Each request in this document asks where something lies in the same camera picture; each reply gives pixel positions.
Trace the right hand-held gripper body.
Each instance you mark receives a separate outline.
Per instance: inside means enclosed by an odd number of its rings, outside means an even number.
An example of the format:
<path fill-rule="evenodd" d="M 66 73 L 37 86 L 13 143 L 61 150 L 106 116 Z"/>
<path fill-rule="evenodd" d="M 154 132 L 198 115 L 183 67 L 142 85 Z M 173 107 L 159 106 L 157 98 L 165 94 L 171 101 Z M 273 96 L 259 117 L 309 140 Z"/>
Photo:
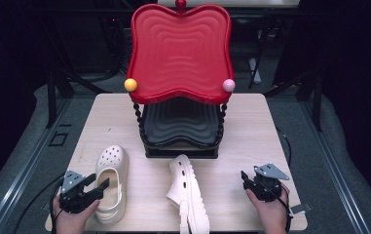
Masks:
<path fill-rule="evenodd" d="M 289 176 L 273 163 L 254 167 L 255 176 L 251 181 L 256 197 L 260 201 L 272 202 L 281 195 L 281 180 L 289 180 Z"/>

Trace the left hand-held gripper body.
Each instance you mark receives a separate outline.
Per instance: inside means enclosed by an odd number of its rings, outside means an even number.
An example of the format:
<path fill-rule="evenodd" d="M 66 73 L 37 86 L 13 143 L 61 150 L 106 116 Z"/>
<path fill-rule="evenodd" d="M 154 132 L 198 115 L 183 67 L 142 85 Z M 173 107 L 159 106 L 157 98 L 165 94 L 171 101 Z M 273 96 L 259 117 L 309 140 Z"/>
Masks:
<path fill-rule="evenodd" d="M 67 213 L 78 214 L 93 201 L 99 200 L 92 196 L 91 191 L 85 192 L 83 181 L 86 176 L 67 171 L 60 189 L 59 206 Z"/>

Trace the cream clog shoe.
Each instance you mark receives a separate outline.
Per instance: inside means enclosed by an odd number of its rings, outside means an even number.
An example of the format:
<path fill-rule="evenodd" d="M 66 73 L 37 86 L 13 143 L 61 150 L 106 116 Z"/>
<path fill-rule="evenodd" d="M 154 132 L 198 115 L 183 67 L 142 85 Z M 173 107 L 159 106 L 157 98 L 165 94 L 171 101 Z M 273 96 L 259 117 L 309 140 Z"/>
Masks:
<path fill-rule="evenodd" d="M 109 179 L 109 185 L 103 190 L 103 198 L 95 211 L 100 223 L 118 222 L 125 214 L 129 163 L 130 157 L 120 145 L 107 147 L 96 161 L 95 186 L 99 187 Z"/>
<path fill-rule="evenodd" d="M 180 216 L 180 234 L 209 234 L 210 223 L 201 190 L 189 158 L 182 154 L 169 163 L 172 175 L 167 198 Z"/>

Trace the red and black shoe rack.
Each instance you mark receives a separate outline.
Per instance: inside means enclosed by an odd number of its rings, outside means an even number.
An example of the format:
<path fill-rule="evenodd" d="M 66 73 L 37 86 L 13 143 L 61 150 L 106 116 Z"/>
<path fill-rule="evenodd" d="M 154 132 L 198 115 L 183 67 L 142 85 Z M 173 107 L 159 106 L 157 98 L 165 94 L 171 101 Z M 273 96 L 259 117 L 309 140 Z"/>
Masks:
<path fill-rule="evenodd" d="M 147 4 L 132 16 L 125 88 L 148 158 L 215 159 L 235 87 L 232 23 L 215 4 Z"/>

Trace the person's left hand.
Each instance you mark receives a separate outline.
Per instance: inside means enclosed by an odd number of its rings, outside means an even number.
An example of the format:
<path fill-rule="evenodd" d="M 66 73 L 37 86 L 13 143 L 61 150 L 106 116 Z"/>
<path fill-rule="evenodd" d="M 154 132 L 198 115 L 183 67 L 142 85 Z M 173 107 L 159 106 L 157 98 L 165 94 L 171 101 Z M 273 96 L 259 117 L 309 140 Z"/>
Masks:
<path fill-rule="evenodd" d="M 56 234 L 84 234 L 88 219 L 100 205 L 99 200 L 93 201 L 86 209 L 78 214 L 63 212 L 59 206 L 59 196 L 54 198 L 53 211 L 56 222 Z"/>

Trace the person's right hand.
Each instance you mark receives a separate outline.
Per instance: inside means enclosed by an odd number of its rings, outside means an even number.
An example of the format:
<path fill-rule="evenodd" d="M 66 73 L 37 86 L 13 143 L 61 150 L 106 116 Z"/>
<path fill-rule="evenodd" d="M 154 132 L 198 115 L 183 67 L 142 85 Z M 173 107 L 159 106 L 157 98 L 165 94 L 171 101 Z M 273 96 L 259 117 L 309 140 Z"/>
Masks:
<path fill-rule="evenodd" d="M 280 201 L 262 202 L 251 190 L 246 189 L 245 193 L 256 208 L 266 234 L 287 234 L 287 211 Z"/>

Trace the black metal stand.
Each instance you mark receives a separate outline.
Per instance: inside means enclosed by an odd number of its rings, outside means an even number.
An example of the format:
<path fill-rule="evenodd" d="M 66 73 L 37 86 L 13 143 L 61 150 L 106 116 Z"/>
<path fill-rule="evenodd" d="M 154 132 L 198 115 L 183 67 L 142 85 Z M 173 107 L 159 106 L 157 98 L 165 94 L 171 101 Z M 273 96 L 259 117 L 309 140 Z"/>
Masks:
<path fill-rule="evenodd" d="M 47 76 L 47 89 L 48 89 L 48 109 L 49 118 L 46 128 L 50 128 L 56 120 L 57 108 L 56 108 L 56 91 L 64 98 L 73 98 L 75 95 L 74 89 L 71 87 L 70 82 L 74 81 L 88 90 L 93 91 L 96 94 L 109 94 L 109 91 L 105 91 L 91 82 L 83 79 L 81 76 L 72 73 L 65 69 L 53 70 Z"/>
<path fill-rule="evenodd" d="M 320 113 L 322 100 L 322 77 L 317 71 L 306 71 L 303 74 L 272 88 L 264 94 L 265 97 L 273 97 L 289 87 L 299 84 L 300 88 L 296 93 L 299 101 L 306 101 L 313 97 L 312 121 L 316 129 L 321 132 Z"/>

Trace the grey metal floor rail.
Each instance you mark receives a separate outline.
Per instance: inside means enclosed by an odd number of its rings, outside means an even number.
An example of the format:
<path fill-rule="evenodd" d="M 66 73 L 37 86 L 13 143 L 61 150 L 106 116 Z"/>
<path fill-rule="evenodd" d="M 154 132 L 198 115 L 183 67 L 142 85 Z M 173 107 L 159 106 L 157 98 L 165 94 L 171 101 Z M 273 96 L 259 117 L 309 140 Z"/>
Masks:
<path fill-rule="evenodd" d="M 48 234 L 45 222 L 56 179 L 70 162 L 81 126 L 90 108 L 87 101 L 66 99 L 58 117 L 45 127 L 45 107 L 36 108 L 29 126 L 0 173 L 0 234 Z"/>
<path fill-rule="evenodd" d="M 322 160 L 341 200 L 341 203 L 349 217 L 354 233 L 371 234 L 361 210 L 358 207 L 356 200 L 345 181 L 334 154 L 329 147 L 324 132 L 319 131 L 315 126 L 312 116 L 313 112 L 310 108 L 310 105 L 306 101 L 300 101 L 299 105 L 303 114 L 305 115 L 309 127 L 313 132 L 313 136 L 316 138 L 318 146 L 322 151 Z"/>

